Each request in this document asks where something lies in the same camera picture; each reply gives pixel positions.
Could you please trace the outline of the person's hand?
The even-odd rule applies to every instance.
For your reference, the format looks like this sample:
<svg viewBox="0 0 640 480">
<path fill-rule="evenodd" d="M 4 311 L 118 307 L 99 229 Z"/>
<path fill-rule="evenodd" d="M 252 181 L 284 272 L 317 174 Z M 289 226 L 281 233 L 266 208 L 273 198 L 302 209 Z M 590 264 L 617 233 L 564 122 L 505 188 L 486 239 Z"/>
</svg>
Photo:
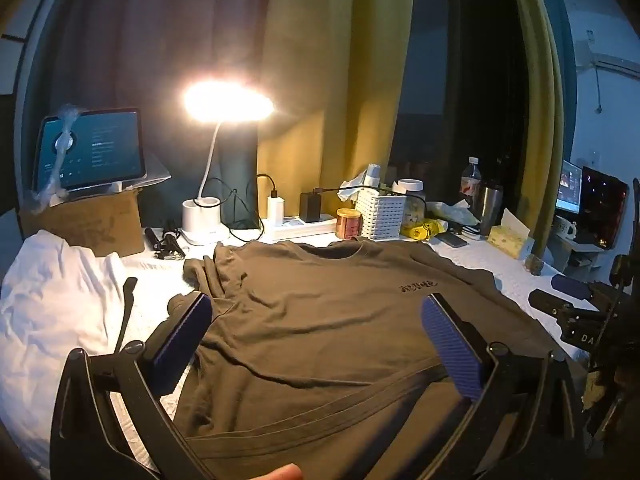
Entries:
<svg viewBox="0 0 640 480">
<path fill-rule="evenodd" d="M 300 470 L 299 466 L 287 464 L 253 480 L 303 480 L 303 478 L 303 471 Z"/>
</svg>

